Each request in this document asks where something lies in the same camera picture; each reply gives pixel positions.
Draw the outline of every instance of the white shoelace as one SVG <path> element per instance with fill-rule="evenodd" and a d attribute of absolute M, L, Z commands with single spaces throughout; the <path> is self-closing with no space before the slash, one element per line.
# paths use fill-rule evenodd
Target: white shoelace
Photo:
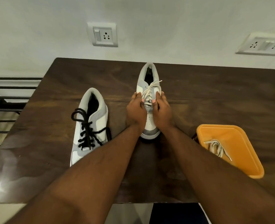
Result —
<path fill-rule="evenodd" d="M 231 157 L 228 155 L 228 153 L 226 152 L 226 150 L 218 140 L 213 139 L 211 141 L 204 142 L 204 143 L 209 144 L 209 151 L 211 151 L 213 154 L 216 154 L 218 157 L 223 157 L 223 154 L 225 152 L 226 156 L 232 161 Z"/>
<path fill-rule="evenodd" d="M 155 94 L 151 93 L 152 87 L 157 87 L 159 89 L 159 94 L 161 94 L 161 87 L 160 85 L 158 85 L 158 83 L 160 83 L 161 81 L 162 80 L 160 80 L 159 82 L 152 82 L 149 86 L 146 87 L 147 89 L 142 93 L 142 98 L 145 99 L 145 105 L 152 105 L 152 96 L 155 96 Z"/>

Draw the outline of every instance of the hand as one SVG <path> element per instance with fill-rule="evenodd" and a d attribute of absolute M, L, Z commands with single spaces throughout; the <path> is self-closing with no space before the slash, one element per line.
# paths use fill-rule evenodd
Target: hand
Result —
<path fill-rule="evenodd" d="M 161 92 L 161 96 L 159 92 L 156 92 L 156 100 L 152 100 L 152 106 L 154 123 L 162 133 L 175 126 L 172 110 L 168 101 L 166 100 L 164 92 Z"/>
<path fill-rule="evenodd" d="M 126 127 L 131 125 L 138 126 L 140 134 L 143 132 L 147 121 L 147 111 L 144 106 L 145 99 L 142 99 L 142 94 L 135 92 L 131 101 L 127 105 L 127 117 L 126 117 Z"/>

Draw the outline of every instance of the sneaker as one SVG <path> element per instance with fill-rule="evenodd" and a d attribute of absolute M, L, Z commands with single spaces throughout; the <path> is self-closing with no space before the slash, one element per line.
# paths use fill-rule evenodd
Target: sneaker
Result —
<path fill-rule="evenodd" d="M 79 107 L 71 115 L 71 119 L 76 121 L 76 126 L 70 166 L 111 140 L 111 131 L 106 127 L 108 113 L 99 91 L 95 88 L 88 89 Z"/>
<path fill-rule="evenodd" d="M 161 94 L 159 82 L 161 81 L 159 81 L 155 65 L 153 63 L 145 64 L 137 81 L 137 92 L 142 93 L 142 98 L 145 99 L 144 105 L 148 112 L 146 126 L 141 134 L 141 137 L 145 139 L 154 139 L 160 134 L 160 130 L 154 124 L 152 114 L 152 100 L 156 98 L 156 92 Z"/>

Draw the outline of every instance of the orange container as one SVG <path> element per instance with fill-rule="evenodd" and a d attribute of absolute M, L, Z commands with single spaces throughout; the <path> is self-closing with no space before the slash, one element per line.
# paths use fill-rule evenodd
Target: orange container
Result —
<path fill-rule="evenodd" d="M 252 147 L 244 130 L 234 125 L 202 124 L 197 128 L 200 145 L 208 149 L 204 142 L 217 139 L 222 144 L 232 161 L 223 154 L 222 158 L 241 169 L 251 178 L 262 178 L 264 168 Z"/>

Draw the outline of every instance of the shoelace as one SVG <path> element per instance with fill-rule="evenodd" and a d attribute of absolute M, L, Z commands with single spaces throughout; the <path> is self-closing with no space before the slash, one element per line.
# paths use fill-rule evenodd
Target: shoelace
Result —
<path fill-rule="evenodd" d="M 158 81 L 152 82 L 149 86 L 146 87 L 147 89 L 142 93 L 142 98 L 145 99 L 145 102 L 144 102 L 145 105 L 152 105 L 152 95 L 153 95 L 151 93 L 152 87 L 158 87 L 159 94 L 161 94 L 161 87 L 160 87 L 160 85 L 158 85 L 158 83 L 160 83 L 161 81 L 162 80 L 160 80 L 159 82 Z"/>
<path fill-rule="evenodd" d="M 74 116 L 79 113 L 83 116 L 83 120 L 82 119 L 76 119 Z M 95 147 L 95 144 L 92 144 L 94 142 L 94 139 L 98 142 L 98 144 L 101 146 L 102 143 L 99 141 L 99 139 L 96 137 L 95 134 L 101 133 L 103 131 L 106 130 L 106 135 L 107 135 L 107 139 L 110 141 L 111 140 L 111 131 L 109 127 L 105 127 L 100 131 L 93 131 L 92 128 L 90 128 L 90 125 L 93 123 L 92 121 L 89 122 L 88 121 L 88 115 L 87 113 L 81 109 L 81 108 L 77 108 L 74 110 L 74 112 L 71 114 L 71 119 L 73 121 L 78 121 L 81 122 L 82 124 L 82 130 L 83 132 L 80 133 L 80 136 L 83 137 L 83 135 L 85 134 L 85 137 L 82 139 L 79 139 L 78 142 L 81 143 L 78 145 L 78 147 L 81 147 L 81 150 L 83 150 L 83 148 L 88 147 L 91 150 L 91 147 Z"/>
<path fill-rule="evenodd" d="M 218 157 L 223 157 L 223 154 L 225 152 L 226 156 L 232 161 L 231 157 L 229 156 L 229 154 L 226 152 L 226 150 L 218 140 L 213 139 L 211 141 L 204 142 L 204 143 L 209 144 L 209 151 L 211 151 L 213 154 L 216 154 Z"/>

